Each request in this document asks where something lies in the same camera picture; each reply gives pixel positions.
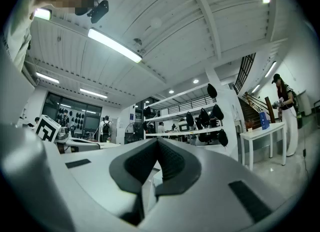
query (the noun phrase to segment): staircase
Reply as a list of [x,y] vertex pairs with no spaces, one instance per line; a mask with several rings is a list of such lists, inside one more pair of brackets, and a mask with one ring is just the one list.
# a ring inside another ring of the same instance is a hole
[[258,128],[261,126],[260,116],[259,113],[253,109],[250,105],[246,102],[242,101],[239,98],[241,109],[243,112],[244,120],[252,120],[253,121],[253,129]]

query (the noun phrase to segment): black vent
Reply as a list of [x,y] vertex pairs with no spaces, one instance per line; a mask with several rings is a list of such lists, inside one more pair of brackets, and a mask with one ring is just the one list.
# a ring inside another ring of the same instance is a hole
[[244,182],[232,182],[229,187],[255,223],[271,214],[270,208]]
[[70,169],[70,168],[77,167],[77,166],[83,166],[83,165],[86,165],[89,163],[91,163],[90,160],[82,159],[82,160],[66,163],[65,165],[66,165],[66,167],[68,167],[68,169]]

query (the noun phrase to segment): person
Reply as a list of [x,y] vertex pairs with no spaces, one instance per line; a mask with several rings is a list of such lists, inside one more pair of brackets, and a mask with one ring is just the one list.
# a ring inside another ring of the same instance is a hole
[[100,128],[101,128],[101,132],[100,132],[100,142],[105,142],[107,141],[107,139],[110,136],[110,125],[109,125],[110,121],[109,121],[109,116],[105,116],[104,118],[102,118],[102,121],[100,122]]
[[12,62],[21,71],[31,34],[30,26],[37,8],[52,5],[66,12],[82,14],[95,5],[95,0],[18,0],[2,31],[0,38]]
[[58,120],[58,123],[63,127],[68,127],[69,117],[68,117],[68,110],[64,110],[61,119]]
[[272,84],[275,83],[279,98],[279,110],[282,111],[282,120],[290,132],[290,143],[286,152],[287,157],[292,156],[298,147],[298,123],[297,114],[294,108],[294,91],[280,77],[279,74],[273,76]]
[[160,122],[159,125],[158,125],[158,130],[157,130],[157,133],[158,134],[163,134],[165,133],[166,130],[165,130],[165,127],[164,127],[164,123],[163,122]]

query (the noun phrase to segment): black cap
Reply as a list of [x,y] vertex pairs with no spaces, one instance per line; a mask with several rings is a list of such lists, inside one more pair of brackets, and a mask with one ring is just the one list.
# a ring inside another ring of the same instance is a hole
[[279,74],[276,73],[276,74],[273,76],[272,84],[275,83],[275,82],[277,82],[278,79],[281,79],[281,77],[280,77]]

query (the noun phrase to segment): woman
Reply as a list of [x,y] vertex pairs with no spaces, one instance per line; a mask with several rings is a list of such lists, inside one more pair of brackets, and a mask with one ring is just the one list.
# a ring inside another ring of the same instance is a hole
[[273,76],[272,83],[276,84],[279,97],[279,109],[282,110],[282,121],[290,130],[290,143],[286,152],[287,157],[292,156],[298,147],[298,123],[294,108],[293,89],[284,83],[279,74]]

